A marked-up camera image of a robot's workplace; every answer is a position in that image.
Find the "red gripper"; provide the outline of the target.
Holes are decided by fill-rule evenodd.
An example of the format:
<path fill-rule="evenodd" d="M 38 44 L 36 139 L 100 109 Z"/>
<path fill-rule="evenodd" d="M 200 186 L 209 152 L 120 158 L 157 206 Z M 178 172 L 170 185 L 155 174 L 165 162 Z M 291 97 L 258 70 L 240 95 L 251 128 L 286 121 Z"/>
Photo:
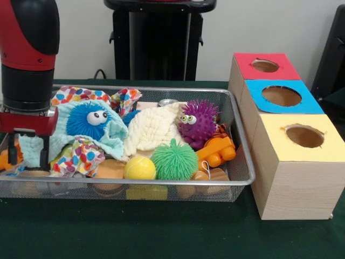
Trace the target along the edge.
<path fill-rule="evenodd" d="M 56 129 L 58 108 L 50 107 L 43 115 L 33 113 L 1 112 L 1 132 L 10 133 L 8 140 L 8 163 L 17 164 L 17 148 L 14 133 L 30 133 L 39 136 L 43 141 L 40 151 L 40 167 L 50 169 L 50 137 Z"/>

